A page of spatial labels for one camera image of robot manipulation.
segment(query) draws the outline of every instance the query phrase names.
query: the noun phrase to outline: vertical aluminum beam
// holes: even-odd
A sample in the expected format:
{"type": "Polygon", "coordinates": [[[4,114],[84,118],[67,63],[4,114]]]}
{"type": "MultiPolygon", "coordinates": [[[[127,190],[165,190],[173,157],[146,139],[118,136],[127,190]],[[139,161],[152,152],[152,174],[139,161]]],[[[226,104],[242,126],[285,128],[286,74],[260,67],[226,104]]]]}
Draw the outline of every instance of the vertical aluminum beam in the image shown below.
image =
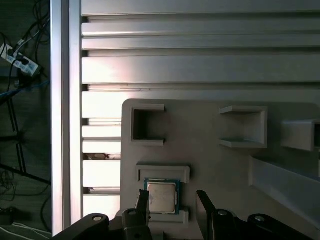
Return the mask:
{"type": "Polygon", "coordinates": [[[83,217],[81,0],[70,1],[71,224],[83,217]]]}
{"type": "Polygon", "coordinates": [[[51,0],[52,234],[70,225],[69,1],[51,0]]]}

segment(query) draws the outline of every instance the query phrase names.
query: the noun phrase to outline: square slot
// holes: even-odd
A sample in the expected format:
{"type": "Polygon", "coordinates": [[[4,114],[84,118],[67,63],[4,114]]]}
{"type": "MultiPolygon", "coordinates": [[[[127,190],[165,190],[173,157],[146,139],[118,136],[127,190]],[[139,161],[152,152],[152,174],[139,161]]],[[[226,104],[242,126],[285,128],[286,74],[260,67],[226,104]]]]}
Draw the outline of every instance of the square slot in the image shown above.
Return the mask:
{"type": "Polygon", "coordinates": [[[133,140],[162,140],[163,113],[158,111],[134,110],[133,140]]]}
{"type": "Polygon", "coordinates": [[[163,146],[165,106],[161,104],[132,108],[131,141],[141,145],[163,146]]]}
{"type": "Polygon", "coordinates": [[[229,106],[219,111],[224,116],[227,137],[220,144],[229,148],[267,148],[267,108],[229,106]]]}
{"type": "Polygon", "coordinates": [[[320,149],[320,120],[286,120],[281,125],[283,147],[313,152],[320,149]]]}

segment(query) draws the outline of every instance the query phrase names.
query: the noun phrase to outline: screw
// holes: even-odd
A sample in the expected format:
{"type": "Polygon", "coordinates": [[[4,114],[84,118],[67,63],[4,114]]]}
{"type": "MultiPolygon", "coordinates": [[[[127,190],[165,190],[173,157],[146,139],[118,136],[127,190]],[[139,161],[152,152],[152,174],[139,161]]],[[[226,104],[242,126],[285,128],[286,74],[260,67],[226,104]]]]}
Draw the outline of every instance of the screw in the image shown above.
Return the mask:
{"type": "Polygon", "coordinates": [[[221,215],[221,216],[225,216],[228,213],[226,211],[221,210],[221,211],[218,211],[218,214],[221,215]]]}
{"type": "Polygon", "coordinates": [[[264,222],[265,221],[265,219],[262,216],[255,216],[254,219],[257,220],[258,222],[264,222]]]}
{"type": "Polygon", "coordinates": [[[96,222],[98,222],[98,221],[100,221],[100,220],[102,220],[102,217],[101,217],[101,216],[95,216],[95,217],[93,218],[93,221],[96,221],[96,222]]]}

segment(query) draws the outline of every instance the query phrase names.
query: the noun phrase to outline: horizontal slat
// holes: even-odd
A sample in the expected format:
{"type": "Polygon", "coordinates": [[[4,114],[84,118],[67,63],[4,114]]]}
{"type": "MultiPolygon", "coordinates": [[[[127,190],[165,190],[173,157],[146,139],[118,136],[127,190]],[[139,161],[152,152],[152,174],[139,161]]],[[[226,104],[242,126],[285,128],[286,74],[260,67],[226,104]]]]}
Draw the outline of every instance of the horizontal slat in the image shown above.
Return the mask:
{"type": "Polygon", "coordinates": [[[120,210],[119,195],[84,195],[83,216],[93,213],[105,214],[109,220],[115,218],[120,210]]]}
{"type": "Polygon", "coordinates": [[[84,191],[90,195],[119,195],[120,187],[87,187],[84,191]]]}
{"type": "Polygon", "coordinates": [[[120,139],[121,138],[121,125],[83,126],[82,127],[82,136],[84,139],[94,139],[94,138],[120,139]]]}
{"type": "Polygon", "coordinates": [[[84,16],[301,12],[320,10],[320,2],[314,0],[82,0],[81,9],[84,16]]]}
{"type": "Polygon", "coordinates": [[[316,53],[304,53],[84,57],[82,82],[84,84],[318,82],[319,56],[316,53]]]}
{"type": "Polygon", "coordinates": [[[93,160],[93,161],[101,161],[101,160],[113,160],[113,161],[119,161],[121,159],[121,153],[115,152],[115,153],[85,153],[84,158],[86,160],[93,160]]]}
{"type": "Polygon", "coordinates": [[[119,154],[121,140],[85,139],[82,145],[84,154],[119,154]]]}
{"type": "Polygon", "coordinates": [[[83,50],[319,47],[320,35],[207,35],[84,38],[83,50]]]}
{"type": "Polygon", "coordinates": [[[82,24],[84,37],[271,35],[319,33],[320,18],[138,18],[108,19],[82,24]]]}
{"type": "Polygon", "coordinates": [[[320,103],[319,90],[156,90],[128,92],[83,92],[82,116],[120,118],[127,99],[172,99],[211,101],[264,101],[287,103],[320,103]]]}
{"type": "Polygon", "coordinates": [[[88,126],[121,126],[121,117],[112,117],[112,118],[93,118],[87,120],[88,126]]]}
{"type": "Polygon", "coordinates": [[[120,161],[83,161],[83,186],[85,188],[120,188],[120,161]]]}
{"type": "MultiPolygon", "coordinates": [[[[296,90],[300,88],[302,90],[314,90],[318,86],[320,86],[320,82],[318,84],[305,84],[301,83],[244,83],[244,84],[237,84],[237,83],[221,83],[221,84],[211,84],[211,83],[199,83],[199,84],[190,84],[190,83],[122,83],[122,84],[91,84],[88,85],[88,90],[86,92],[133,92],[133,91],[163,91],[163,90],[270,90],[270,89],[277,89],[277,90],[296,90]]],[[[121,118],[96,118],[90,119],[87,123],[88,125],[101,125],[105,123],[106,125],[118,125],[121,124],[121,118]]]]}

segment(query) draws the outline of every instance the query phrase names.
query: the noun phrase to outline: metal panel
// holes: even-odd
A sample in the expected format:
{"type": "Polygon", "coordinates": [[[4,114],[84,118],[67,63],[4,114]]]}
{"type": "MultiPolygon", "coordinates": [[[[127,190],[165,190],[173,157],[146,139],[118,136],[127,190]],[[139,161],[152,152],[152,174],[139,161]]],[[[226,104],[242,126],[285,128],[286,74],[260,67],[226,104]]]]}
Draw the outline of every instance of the metal panel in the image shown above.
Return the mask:
{"type": "MultiPolygon", "coordinates": [[[[79,1],[72,3],[75,11],[79,1]]],[[[84,153],[111,153],[119,159],[122,104],[130,98],[320,102],[317,85],[301,84],[319,83],[319,1],[81,2],[86,21],[81,44],[87,57],[82,59],[82,76],[81,69],[75,76],[89,84],[79,103],[86,119],[84,153]]],[[[79,16],[73,18],[78,25],[79,16]]],[[[82,158],[76,160],[81,166],[82,158]]],[[[115,178],[100,178],[110,171],[106,162],[83,163],[85,187],[108,192],[105,188],[115,178]]],[[[80,181],[74,186],[83,187],[80,181]]],[[[82,196],[74,193],[78,206],[82,196]]],[[[85,215],[114,216],[119,207],[119,196],[83,197],[85,215]]],[[[75,220],[82,213],[76,208],[75,220]]]]}
{"type": "Polygon", "coordinates": [[[86,139],[82,149],[85,154],[117,155],[121,153],[121,140],[86,139]]]}
{"type": "Polygon", "coordinates": [[[318,34],[318,17],[281,18],[259,17],[137,17],[130,19],[91,20],[82,24],[83,37],[145,37],[145,36],[204,36],[204,35],[276,35],[318,34]]]}
{"type": "Polygon", "coordinates": [[[83,216],[88,214],[100,213],[115,218],[120,210],[119,195],[84,195],[83,196],[83,216]]]}
{"type": "Polygon", "coordinates": [[[312,54],[84,57],[84,84],[319,82],[312,54]]]}
{"type": "Polygon", "coordinates": [[[52,234],[70,226],[69,1],[51,9],[51,169],[52,234]]]}
{"type": "Polygon", "coordinates": [[[314,0],[82,0],[84,16],[319,11],[314,0]]]}
{"type": "Polygon", "coordinates": [[[71,224],[83,217],[81,1],[70,1],[70,192],[71,224]]]}
{"type": "Polygon", "coordinates": [[[120,161],[83,161],[83,186],[120,189],[120,161]]]}
{"type": "Polygon", "coordinates": [[[124,92],[83,92],[83,118],[114,118],[122,116],[127,99],[174,99],[212,101],[265,101],[287,103],[320,103],[318,90],[149,90],[124,92]]]}
{"type": "Polygon", "coordinates": [[[84,139],[121,139],[121,125],[83,126],[82,137],[84,139]]]}

